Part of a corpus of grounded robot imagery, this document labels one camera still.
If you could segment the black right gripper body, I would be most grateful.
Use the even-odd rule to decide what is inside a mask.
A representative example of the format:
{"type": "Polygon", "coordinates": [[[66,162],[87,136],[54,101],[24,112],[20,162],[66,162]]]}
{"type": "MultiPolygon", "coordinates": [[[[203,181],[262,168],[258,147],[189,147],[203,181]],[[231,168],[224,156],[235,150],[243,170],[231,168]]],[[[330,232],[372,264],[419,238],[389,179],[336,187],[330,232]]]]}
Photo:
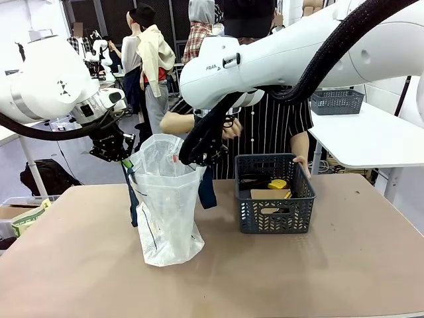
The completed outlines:
{"type": "Polygon", "coordinates": [[[220,156],[228,153],[228,147],[223,144],[222,132],[222,127],[207,130],[203,138],[202,153],[204,156],[220,156]]]}

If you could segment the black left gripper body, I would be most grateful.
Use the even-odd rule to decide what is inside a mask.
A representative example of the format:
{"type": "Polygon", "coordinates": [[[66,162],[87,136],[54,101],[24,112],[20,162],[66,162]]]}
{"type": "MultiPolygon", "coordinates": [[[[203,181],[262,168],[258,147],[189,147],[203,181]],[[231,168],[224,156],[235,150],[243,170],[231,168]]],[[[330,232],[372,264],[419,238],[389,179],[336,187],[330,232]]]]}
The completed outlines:
{"type": "Polygon", "coordinates": [[[126,150],[124,132],[118,124],[112,124],[106,129],[99,129],[90,134],[93,146],[89,153],[107,162],[118,162],[124,159],[126,150]]]}

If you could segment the translucent bag with blue straps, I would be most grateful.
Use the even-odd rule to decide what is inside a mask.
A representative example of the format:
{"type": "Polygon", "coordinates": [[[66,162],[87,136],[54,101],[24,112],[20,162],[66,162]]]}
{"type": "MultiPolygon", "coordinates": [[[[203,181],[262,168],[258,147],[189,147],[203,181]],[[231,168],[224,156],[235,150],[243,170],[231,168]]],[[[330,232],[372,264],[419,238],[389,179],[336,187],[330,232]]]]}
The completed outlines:
{"type": "Polygon", "coordinates": [[[198,254],[205,243],[194,221],[196,203],[216,205],[210,169],[183,164],[182,144],[180,137],[154,134],[129,157],[132,168],[123,166],[132,225],[151,266],[182,264],[198,254]]]}

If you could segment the dark grey plastic basket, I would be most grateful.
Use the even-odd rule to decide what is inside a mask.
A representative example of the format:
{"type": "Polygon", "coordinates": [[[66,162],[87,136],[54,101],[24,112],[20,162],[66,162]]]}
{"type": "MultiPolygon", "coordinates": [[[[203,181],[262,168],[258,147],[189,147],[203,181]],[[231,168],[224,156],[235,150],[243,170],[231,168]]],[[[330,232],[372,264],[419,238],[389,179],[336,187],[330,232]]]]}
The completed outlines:
{"type": "Polygon", "coordinates": [[[245,154],[235,158],[235,193],[238,201],[240,231],[245,234],[307,233],[315,200],[315,192],[293,154],[245,154]],[[243,175],[270,176],[289,183],[290,199],[255,200],[250,190],[239,190],[243,175]],[[267,207],[288,208],[288,213],[263,214],[267,207]]]}

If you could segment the person's left forearm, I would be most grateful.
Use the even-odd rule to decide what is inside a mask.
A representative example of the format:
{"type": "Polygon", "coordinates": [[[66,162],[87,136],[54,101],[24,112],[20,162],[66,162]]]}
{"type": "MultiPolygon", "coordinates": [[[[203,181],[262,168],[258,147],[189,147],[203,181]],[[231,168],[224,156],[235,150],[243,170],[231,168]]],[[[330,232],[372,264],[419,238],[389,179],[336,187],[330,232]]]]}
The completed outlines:
{"type": "Polygon", "coordinates": [[[309,154],[309,136],[307,131],[296,134],[290,139],[291,152],[295,155],[294,162],[307,162],[309,154]]]}

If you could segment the person's right forearm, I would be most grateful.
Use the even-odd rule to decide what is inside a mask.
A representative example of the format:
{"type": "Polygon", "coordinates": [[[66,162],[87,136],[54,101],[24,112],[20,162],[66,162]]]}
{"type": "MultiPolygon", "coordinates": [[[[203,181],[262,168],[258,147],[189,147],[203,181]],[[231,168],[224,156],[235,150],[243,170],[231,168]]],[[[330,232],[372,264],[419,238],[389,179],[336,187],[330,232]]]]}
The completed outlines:
{"type": "Polygon", "coordinates": [[[160,122],[160,129],[165,134],[187,134],[195,124],[194,114],[181,115],[168,111],[160,122]]]}

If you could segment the person's right hand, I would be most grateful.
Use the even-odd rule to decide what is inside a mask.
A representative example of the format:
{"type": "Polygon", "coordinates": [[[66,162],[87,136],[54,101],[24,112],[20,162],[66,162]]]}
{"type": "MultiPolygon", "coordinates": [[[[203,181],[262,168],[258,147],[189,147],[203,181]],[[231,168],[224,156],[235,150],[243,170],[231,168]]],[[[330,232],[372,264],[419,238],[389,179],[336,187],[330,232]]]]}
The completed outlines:
{"type": "Polygon", "coordinates": [[[234,125],[231,128],[225,129],[223,127],[222,139],[228,140],[238,138],[241,135],[242,130],[242,125],[240,124],[239,120],[235,118],[234,125]]]}

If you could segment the person's left hand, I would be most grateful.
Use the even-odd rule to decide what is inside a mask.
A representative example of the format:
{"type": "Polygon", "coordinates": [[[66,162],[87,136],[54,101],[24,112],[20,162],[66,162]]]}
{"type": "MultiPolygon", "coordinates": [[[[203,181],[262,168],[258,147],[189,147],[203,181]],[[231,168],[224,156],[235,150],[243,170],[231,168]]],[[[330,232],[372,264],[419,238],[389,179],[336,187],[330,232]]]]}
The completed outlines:
{"type": "Polygon", "coordinates": [[[301,167],[303,168],[303,171],[305,172],[305,175],[307,177],[308,180],[311,179],[311,173],[309,171],[309,166],[307,163],[307,160],[303,157],[303,156],[296,156],[293,161],[295,163],[298,163],[301,165],[301,167]]]}

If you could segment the black item in basket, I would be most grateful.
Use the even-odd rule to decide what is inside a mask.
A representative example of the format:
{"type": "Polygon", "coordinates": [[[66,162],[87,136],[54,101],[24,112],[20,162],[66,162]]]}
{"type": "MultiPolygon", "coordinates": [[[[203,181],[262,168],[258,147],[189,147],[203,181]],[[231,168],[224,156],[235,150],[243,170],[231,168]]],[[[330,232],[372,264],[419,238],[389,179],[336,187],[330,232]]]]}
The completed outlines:
{"type": "Polygon", "coordinates": [[[240,191],[267,189],[270,182],[270,176],[248,174],[241,176],[238,180],[238,188],[240,191]]]}

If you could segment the clear plastic box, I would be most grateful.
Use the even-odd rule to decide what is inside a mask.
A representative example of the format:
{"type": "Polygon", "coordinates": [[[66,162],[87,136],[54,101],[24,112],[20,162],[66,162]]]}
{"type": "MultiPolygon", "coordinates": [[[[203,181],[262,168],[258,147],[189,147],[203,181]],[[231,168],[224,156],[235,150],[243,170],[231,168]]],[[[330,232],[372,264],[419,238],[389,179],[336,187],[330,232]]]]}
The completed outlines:
{"type": "Polygon", "coordinates": [[[49,125],[54,132],[72,131],[81,128],[81,125],[71,115],[67,115],[61,119],[57,118],[55,121],[49,121],[49,125]]]}

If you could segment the person in striped black shirt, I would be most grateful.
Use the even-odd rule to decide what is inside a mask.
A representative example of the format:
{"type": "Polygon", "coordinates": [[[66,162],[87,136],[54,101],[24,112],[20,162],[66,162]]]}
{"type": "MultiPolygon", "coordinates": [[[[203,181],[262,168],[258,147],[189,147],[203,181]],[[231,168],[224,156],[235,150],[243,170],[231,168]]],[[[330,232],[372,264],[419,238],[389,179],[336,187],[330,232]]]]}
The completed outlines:
{"type": "MultiPolygon", "coordinates": [[[[307,99],[283,104],[268,90],[269,85],[290,89],[301,75],[284,75],[297,50],[284,33],[270,34],[275,8],[276,0],[223,0],[224,35],[204,38],[199,56],[182,70],[182,97],[193,110],[238,108],[235,118],[243,130],[238,138],[223,140],[229,153],[210,166],[215,180],[234,178],[239,155],[292,154],[290,139],[313,126],[307,99]]],[[[213,114],[194,117],[185,140],[190,151],[203,146],[208,129],[224,123],[213,114]]]]}

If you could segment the brown cardboard box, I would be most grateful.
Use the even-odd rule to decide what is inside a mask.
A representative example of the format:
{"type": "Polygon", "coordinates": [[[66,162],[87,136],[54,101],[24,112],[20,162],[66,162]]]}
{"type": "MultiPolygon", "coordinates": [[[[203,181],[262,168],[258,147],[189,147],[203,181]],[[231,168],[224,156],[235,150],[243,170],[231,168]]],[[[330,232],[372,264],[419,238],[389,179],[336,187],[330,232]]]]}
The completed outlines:
{"type": "MultiPolygon", "coordinates": [[[[290,189],[252,189],[250,191],[252,199],[255,200],[281,200],[281,199],[290,199],[292,197],[292,192],[290,189]]],[[[283,207],[267,207],[260,210],[263,214],[278,214],[278,213],[288,213],[288,208],[283,207]]]]}

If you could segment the yellow tape measure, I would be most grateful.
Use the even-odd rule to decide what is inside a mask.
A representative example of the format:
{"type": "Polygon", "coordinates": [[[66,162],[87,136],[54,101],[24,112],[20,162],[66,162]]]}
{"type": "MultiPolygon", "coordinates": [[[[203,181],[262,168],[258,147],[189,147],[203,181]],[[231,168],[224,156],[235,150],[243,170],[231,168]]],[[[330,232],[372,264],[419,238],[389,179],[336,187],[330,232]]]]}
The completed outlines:
{"type": "Polygon", "coordinates": [[[268,184],[268,189],[272,192],[272,198],[274,199],[290,199],[292,197],[292,191],[289,187],[289,183],[285,180],[272,180],[268,184]]]}

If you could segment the black backpack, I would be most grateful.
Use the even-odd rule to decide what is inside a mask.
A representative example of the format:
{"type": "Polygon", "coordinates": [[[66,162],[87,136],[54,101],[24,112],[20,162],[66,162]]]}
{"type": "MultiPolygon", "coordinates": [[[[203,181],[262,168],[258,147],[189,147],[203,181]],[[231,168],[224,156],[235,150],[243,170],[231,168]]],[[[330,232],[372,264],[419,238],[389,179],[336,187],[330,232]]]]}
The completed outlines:
{"type": "MultiPolygon", "coordinates": [[[[34,162],[48,195],[61,195],[72,186],[82,185],[79,180],[75,179],[53,159],[35,160],[34,162]]],[[[20,180],[29,188],[33,197],[40,195],[28,163],[26,163],[25,169],[20,173],[20,180]]]]}

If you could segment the white table with round leg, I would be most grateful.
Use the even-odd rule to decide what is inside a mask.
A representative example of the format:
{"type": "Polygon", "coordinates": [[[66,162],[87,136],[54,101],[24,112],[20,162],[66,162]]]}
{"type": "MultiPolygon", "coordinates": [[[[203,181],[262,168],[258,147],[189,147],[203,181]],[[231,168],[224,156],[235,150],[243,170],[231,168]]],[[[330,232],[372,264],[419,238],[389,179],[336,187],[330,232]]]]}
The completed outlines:
{"type": "Polygon", "coordinates": [[[48,193],[38,171],[36,162],[34,161],[30,153],[29,147],[27,145],[27,138],[0,125],[0,146],[3,146],[4,144],[7,144],[8,142],[15,139],[18,139],[21,144],[21,148],[25,154],[25,158],[28,162],[28,166],[30,168],[31,174],[34,178],[40,196],[46,199],[48,197],[48,193]]]}

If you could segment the mannequin in cream jacket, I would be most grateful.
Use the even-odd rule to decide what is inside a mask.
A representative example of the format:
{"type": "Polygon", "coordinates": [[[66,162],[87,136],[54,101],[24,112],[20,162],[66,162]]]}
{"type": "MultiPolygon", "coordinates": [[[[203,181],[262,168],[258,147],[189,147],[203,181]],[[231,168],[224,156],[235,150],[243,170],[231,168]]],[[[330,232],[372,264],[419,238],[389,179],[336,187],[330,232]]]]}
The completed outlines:
{"type": "Polygon", "coordinates": [[[175,54],[156,24],[144,28],[127,12],[132,31],[123,38],[121,62],[125,72],[127,97],[138,111],[139,143],[161,132],[160,122],[169,111],[167,75],[173,70],[175,54]]]}

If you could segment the small white background robot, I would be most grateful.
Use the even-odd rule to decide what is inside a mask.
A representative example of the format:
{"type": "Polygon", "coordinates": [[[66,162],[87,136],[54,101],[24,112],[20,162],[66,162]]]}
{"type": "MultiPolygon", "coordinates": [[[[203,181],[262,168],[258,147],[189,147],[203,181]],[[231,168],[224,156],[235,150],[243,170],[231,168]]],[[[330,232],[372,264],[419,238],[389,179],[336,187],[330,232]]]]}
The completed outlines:
{"type": "Polygon", "coordinates": [[[109,56],[109,44],[106,40],[95,40],[93,51],[85,54],[85,64],[93,79],[99,81],[115,81],[110,66],[113,64],[109,56]]]}

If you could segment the mannequin in plaid shirt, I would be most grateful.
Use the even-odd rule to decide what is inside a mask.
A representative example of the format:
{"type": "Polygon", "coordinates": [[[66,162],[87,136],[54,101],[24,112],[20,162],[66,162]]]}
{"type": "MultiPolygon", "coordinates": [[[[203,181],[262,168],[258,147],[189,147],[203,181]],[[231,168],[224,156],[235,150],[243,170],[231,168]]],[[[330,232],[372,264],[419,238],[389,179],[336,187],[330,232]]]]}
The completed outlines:
{"type": "Polygon", "coordinates": [[[188,17],[190,30],[182,57],[183,65],[199,56],[205,37],[225,32],[223,12],[215,0],[189,0],[188,17]]]}

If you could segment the green and white paper sack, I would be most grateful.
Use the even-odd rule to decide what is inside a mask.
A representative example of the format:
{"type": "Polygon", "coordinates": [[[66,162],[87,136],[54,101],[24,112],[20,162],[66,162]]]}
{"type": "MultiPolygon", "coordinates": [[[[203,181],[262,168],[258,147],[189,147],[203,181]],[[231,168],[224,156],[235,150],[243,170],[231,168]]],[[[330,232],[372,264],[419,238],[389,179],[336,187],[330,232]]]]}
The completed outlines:
{"type": "Polygon", "coordinates": [[[11,219],[11,228],[16,237],[20,237],[50,206],[52,202],[45,199],[38,207],[11,219]]]}

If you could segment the background person in plaid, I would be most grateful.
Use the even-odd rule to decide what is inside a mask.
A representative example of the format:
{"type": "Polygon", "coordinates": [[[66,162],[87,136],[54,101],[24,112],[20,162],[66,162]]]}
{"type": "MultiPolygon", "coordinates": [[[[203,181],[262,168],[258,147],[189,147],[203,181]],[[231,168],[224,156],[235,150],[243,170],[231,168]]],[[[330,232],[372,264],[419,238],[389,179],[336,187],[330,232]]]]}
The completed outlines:
{"type": "Polygon", "coordinates": [[[90,41],[83,35],[83,23],[73,23],[72,35],[67,41],[83,59],[85,59],[88,52],[91,52],[90,41]]]}

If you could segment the grey mesh basket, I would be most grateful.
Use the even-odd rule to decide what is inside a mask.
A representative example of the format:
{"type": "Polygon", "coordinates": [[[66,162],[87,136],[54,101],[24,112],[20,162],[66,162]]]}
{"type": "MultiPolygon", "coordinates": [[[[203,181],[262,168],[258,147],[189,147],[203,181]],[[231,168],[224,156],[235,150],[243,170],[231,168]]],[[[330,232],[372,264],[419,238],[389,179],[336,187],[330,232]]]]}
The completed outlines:
{"type": "Polygon", "coordinates": [[[356,115],[363,99],[353,89],[319,90],[312,94],[310,108],[316,115],[356,115]]]}

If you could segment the black beanie hat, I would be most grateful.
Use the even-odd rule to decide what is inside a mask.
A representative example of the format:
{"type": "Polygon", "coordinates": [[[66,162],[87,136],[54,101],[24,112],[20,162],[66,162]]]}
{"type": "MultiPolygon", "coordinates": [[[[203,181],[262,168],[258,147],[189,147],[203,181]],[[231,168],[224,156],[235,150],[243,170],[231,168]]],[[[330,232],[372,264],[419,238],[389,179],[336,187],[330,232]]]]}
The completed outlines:
{"type": "Polygon", "coordinates": [[[137,8],[129,11],[131,19],[141,27],[148,28],[155,24],[156,11],[146,3],[139,3],[137,8]]]}

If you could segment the white side table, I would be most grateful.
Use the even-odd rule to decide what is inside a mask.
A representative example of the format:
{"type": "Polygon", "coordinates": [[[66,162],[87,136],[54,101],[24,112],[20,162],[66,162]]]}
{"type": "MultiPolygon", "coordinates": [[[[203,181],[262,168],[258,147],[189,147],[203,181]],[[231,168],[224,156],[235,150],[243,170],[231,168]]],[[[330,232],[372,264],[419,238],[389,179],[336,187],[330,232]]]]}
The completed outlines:
{"type": "Polygon", "coordinates": [[[318,174],[324,148],[350,169],[389,168],[384,197],[393,203],[402,169],[424,166],[424,129],[363,103],[355,115],[311,114],[316,139],[311,173],[318,174]]]}

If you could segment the black stand pole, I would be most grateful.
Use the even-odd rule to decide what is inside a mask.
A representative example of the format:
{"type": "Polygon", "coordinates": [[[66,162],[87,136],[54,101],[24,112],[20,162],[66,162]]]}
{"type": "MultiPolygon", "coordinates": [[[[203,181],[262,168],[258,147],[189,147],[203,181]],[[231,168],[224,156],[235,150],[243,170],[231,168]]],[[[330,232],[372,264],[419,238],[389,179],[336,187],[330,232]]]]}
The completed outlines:
{"type": "Polygon", "coordinates": [[[411,82],[411,78],[412,76],[407,76],[403,85],[403,89],[401,91],[400,97],[399,97],[399,101],[397,103],[394,115],[396,117],[399,117],[399,114],[401,113],[401,108],[403,107],[403,102],[405,101],[405,96],[407,94],[407,90],[409,89],[409,85],[411,82]]]}

